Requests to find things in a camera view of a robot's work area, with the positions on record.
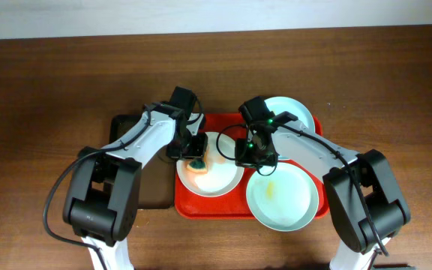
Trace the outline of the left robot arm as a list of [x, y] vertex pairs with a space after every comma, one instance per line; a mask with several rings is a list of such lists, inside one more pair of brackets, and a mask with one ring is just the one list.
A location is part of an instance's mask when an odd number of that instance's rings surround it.
[[163, 148], [176, 160], [200, 158], [207, 137], [193, 104], [152, 103], [124, 135], [103, 148], [86, 147], [64, 171], [70, 176], [63, 220], [87, 248], [95, 269], [132, 269], [127, 237], [137, 216], [144, 166]]

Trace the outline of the green yellow sponge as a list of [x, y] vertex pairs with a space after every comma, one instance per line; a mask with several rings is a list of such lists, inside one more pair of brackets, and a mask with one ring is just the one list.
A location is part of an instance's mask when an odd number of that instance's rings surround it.
[[186, 169], [196, 174], [206, 174], [208, 172], [207, 163], [203, 158], [196, 158], [187, 163]]

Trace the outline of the pale green plate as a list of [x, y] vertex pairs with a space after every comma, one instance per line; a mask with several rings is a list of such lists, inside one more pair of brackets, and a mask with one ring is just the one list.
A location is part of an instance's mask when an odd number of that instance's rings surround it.
[[279, 163], [255, 172], [246, 187], [247, 205], [264, 226], [292, 232], [307, 226], [316, 216], [320, 197], [313, 179], [291, 163]]

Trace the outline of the white plate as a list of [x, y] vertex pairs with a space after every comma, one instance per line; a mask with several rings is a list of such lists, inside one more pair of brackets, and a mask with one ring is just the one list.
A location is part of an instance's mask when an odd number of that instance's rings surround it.
[[207, 172], [192, 172], [189, 161], [176, 163], [176, 172], [181, 183], [193, 194], [201, 197], [220, 197], [233, 190], [241, 181], [245, 169], [234, 161], [220, 155], [216, 148], [217, 132], [206, 132], [208, 147], [205, 164]]

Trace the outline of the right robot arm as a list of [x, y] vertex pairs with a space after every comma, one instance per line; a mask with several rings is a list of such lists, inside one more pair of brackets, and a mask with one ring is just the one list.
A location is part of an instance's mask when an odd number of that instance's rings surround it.
[[330, 269], [374, 269], [386, 244], [408, 224], [410, 208], [386, 157], [340, 147], [289, 113], [244, 112], [246, 137], [237, 139], [236, 164], [273, 167], [283, 155], [322, 181], [340, 246]]

